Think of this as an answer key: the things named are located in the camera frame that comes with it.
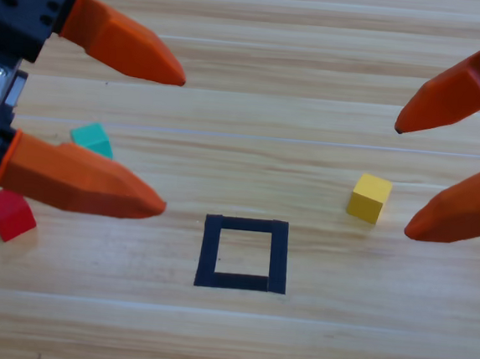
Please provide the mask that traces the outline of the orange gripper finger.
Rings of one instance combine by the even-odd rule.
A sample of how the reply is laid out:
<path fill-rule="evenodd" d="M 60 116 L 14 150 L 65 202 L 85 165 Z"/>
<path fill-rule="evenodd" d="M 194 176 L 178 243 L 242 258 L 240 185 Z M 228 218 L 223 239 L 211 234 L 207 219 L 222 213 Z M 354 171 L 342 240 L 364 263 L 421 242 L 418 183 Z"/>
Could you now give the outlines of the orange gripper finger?
<path fill-rule="evenodd" d="M 113 218 L 149 218 L 166 203 L 120 163 L 74 143 L 51 145 L 16 132 L 0 164 L 0 187 L 40 203 Z"/>
<path fill-rule="evenodd" d="M 449 126 L 480 111 L 480 51 L 425 82 L 395 122 L 397 133 Z"/>
<path fill-rule="evenodd" d="M 405 226 L 420 242 L 453 243 L 480 237 L 480 172 L 433 197 Z"/>
<path fill-rule="evenodd" d="M 185 84 L 182 65 L 153 31 L 99 0 L 75 0 L 60 35 L 121 74 Z"/>

